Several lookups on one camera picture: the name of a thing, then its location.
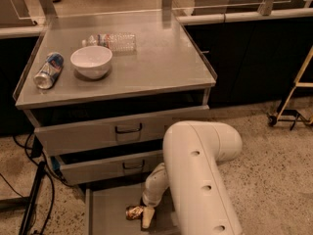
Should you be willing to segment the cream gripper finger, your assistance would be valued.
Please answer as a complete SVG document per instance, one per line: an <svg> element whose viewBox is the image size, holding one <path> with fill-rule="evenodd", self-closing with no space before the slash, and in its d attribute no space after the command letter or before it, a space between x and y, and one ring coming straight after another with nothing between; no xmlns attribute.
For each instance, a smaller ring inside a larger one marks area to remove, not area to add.
<svg viewBox="0 0 313 235"><path fill-rule="evenodd" d="M148 229L150 227L154 214L155 209L153 207L144 207L142 217L142 227L144 229Z"/></svg>

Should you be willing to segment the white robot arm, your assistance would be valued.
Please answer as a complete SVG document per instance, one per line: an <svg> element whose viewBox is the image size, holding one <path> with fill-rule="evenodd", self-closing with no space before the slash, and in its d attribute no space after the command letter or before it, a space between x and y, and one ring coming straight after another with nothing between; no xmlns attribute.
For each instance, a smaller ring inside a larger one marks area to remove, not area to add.
<svg viewBox="0 0 313 235"><path fill-rule="evenodd" d="M157 207L169 190L181 235L243 235L217 167L242 147L241 135L226 123L172 124L163 137L163 162L146 179L144 205Z"/></svg>

